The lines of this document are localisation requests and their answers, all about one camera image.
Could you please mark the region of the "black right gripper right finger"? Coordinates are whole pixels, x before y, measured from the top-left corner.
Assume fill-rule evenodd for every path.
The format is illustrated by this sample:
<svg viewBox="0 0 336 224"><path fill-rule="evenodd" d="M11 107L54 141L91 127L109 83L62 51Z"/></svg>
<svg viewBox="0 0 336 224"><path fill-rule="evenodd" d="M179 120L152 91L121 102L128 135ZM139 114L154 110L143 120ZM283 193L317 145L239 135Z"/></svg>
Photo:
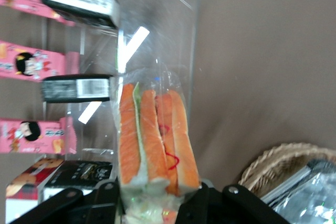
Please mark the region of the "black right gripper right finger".
<svg viewBox="0 0 336 224"><path fill-rule="evenodd" d="M193 197L181 204L177 223L281 224L288 221L244 186L233 184L218 191L202 183Z"/></svg>

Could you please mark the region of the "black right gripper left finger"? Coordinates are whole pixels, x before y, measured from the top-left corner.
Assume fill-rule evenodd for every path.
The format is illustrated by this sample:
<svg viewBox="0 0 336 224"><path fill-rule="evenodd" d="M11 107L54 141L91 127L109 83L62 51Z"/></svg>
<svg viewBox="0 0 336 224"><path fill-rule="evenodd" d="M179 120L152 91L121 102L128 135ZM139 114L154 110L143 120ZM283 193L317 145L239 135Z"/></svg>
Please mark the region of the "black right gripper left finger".
<svg viewBox="0 0 336 224"><path fill-rule="evenodd" d="M117 180L103 180L84 195L66 188L12 223L121 223L122 204Z"/></svg>

